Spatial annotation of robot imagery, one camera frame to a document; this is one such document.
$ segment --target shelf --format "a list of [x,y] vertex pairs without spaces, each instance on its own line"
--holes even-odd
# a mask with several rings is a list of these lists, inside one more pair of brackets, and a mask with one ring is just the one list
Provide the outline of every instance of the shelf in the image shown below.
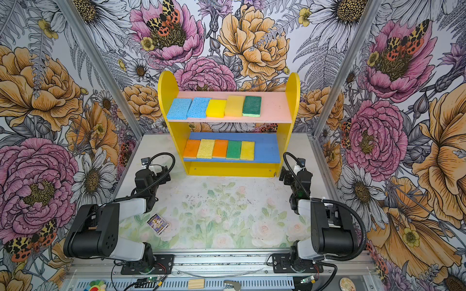
[[191,132],[189,139],[226,139],[229,141],[255,142],[254,161],[226,159],[187,159],[185,162],[226,162],[226,163],[269,163],[281,162],[275,133],[225,133],[225,132]]
[[188,118],[183,120],[169,119],[169,122],[255,122],[255,123],[294,123],[288,107],[285,92],[207,92],[179,91],[177,98],[209,97],[226,100],[229,95],[260,96],[262,104],[260,117],[224,117],[224,118]]

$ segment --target sponge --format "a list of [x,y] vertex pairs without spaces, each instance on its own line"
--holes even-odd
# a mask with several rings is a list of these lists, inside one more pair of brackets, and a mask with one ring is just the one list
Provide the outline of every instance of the sponge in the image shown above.
[[167,119],[186,119],[189,106],[191,105],[189,98],[175,98],[171,104],[170,111],[168,111]]
[[260,103],[262,97],[246,96],[244,98],[243,116],[260,117]]
[[226,151],[227,160],[239,160],[241,155],[241,141],[229,141]]
[[196,97],[188,110],[188,118],[206,118],[206,110],[210,98]]
[[241,155],[242,161],[254,161],[254,142],[241,142]]
[[201,139],[198,150],[198,159],[212,159],[214,139]]
[[207,106],[207,117],[223,118],[225,116],[226,100],[210,100]]
[[228,141],[223,139],[216,139],[213,146],[212,158],[225,159],[226,150],[228,148]]
[[185,151],[183,152],[183,158],[195,159],[198,155],[198,149],[201,141],[197,139],[190,139],[186,143]]
[[225,116],[241,117],[243,116],[244,96],[230,95],[226,100]]

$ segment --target yellow shelf unit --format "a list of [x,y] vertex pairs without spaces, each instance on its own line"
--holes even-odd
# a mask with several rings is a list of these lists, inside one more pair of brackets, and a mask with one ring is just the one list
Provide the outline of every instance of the yellow shelf unit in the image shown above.
[[[261,117],[245,117],[235,120],[229,119],[187,119],[170,121],[167,119],[167,113],[170,110],[173,99],[175,98],[193,98],[193,97],[210,97],[213,99],[226,99],[228,95],[253,95],[262,97]],[[295,123],[296,115],[298,114],[300,99],[300,81],[297,73],[291,73],[285,92],[187,92],[179,91],[175,76],[170,71],[161,73],[158,81],[158,102],[162,114],[166,120],[168,130],[175,143],[176,150],[180,156],[181,163],[188,175],[194,176],[241,176],[241,177],[274,177],[279,174],[281,164],[283,163],[283,153],[287,150],[290,141],[291,132]],[[266,114],[271,116],[270,119],[264,117],[263,110],[273,108],[279,113]],[[183,159],[183,151],[187,140],[190,138],[191,129],[190,122],[272,122],[278,123],[276,132],[276,142],[278,147],[278,155],[280,163],[263,163],[263,162],[243,162],[230,160],[224,161],[185,161]]]

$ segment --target black mounting plate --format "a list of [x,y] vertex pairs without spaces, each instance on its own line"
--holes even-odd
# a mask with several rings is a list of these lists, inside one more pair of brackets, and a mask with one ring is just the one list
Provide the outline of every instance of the black mounting plate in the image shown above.
[[295,263],[295,267],[299,267],[297,271],[295,268],[291,267],[290,253],[276,253],[272,254],[272,263],[274,264],[274,273],[275,274],[284,274],[284,273],[322,273],[323,267],[321,265],[313,265],[311,260],[301,260],[299,259]]
[[[173,258],[174,255],[155,255],[154,254],[154,259],[155,259],[155,267],[154,269],[149,272],[149,273],[144,273],[145,275],[164,275],[165,271],[162,269],[157,263],[162,264],[166,269],[167,269],[167,275],[171,274],[171,268],[173,267]],[[122,275],[141,275],[140,267],[137,265],[138,262],[127,262],[126,265],[124,265],[121,268],[121,274]]]

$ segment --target orange sponge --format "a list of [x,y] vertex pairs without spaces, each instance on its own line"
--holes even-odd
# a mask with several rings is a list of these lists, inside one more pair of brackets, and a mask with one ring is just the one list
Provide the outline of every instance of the orange sponge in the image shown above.
[[190,139],[186,143],[185,151],[183,152],[183,158],[195,159],[198,155],[200,140]]
[[228,148],[228,141],[223,139],[216,139],[213,146],[212,158],[225,159],[226,150]]

